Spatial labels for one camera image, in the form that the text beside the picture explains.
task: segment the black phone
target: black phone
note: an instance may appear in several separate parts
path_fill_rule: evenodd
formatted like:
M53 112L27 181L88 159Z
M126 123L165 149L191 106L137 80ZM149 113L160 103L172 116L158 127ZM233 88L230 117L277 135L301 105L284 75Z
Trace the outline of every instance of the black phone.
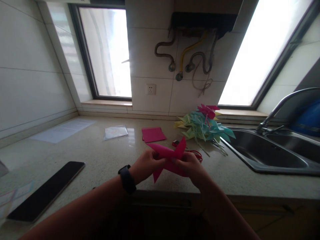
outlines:
M84 162L68 162L13 210L7 216L7 219L31 223L35 222L84 166Z

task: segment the kitchen countertop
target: kitchen countertop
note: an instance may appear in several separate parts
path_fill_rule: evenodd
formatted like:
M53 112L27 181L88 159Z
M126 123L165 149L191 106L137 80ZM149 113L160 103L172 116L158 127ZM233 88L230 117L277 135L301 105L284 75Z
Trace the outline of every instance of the kitchen countertop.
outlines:
M0 159L10 172L0 178L0 195L34 181L38 189L69 161L85 162L85 168L53 202L37 221L40 222L93 187L117 175L126 164L132 165L148 146L142 141L142 127L161 127L167 140L157 143L173 148L172 141L181 129L173 128L173 121L128 118L79 116L97 120L93 125L57 144L24 139L0 149ZM103 141L106 127L126 125L128 136ZM268 175L252 171L229 148L228 156L210 143L202 146L208 157L194 140L187 141L190 149L201 152L202 165L212 179L232 201L274 204L320 205L320 178L294 175ZM153 177L137 185L135 196L195 197L199 190L189 178L164 170L154 184ZM4 220L0 222L0 238L17 238L31 225Z

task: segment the electrical outlet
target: electrical outlet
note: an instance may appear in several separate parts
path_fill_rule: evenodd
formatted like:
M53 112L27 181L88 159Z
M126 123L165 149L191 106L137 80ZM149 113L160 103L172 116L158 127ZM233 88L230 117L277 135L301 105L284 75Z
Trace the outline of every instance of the electrical outlet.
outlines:
M146 85L146 94L147 95L156 95L156 85L155 84L147 84Z

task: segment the blue container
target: blue container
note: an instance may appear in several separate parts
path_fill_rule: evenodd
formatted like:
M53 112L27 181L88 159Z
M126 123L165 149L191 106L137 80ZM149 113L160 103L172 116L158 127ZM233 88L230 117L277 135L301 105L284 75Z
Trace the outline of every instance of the blue container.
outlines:
M320 99L307 106L305 112L289 128L299 133L320 137Z

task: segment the window sill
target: window sill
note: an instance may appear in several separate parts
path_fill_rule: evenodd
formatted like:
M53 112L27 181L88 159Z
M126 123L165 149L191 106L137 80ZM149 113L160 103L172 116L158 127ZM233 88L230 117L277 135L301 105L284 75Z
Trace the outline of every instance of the window sill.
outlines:
M267 113L253 111L253 110L237 110L237 109L220 109L216 112L227 116L241 116L241 117L267 117Z
M132 102L112 101L112 100L90 100L90 101L82 102L82 104L99 105L99 106L132 107Z

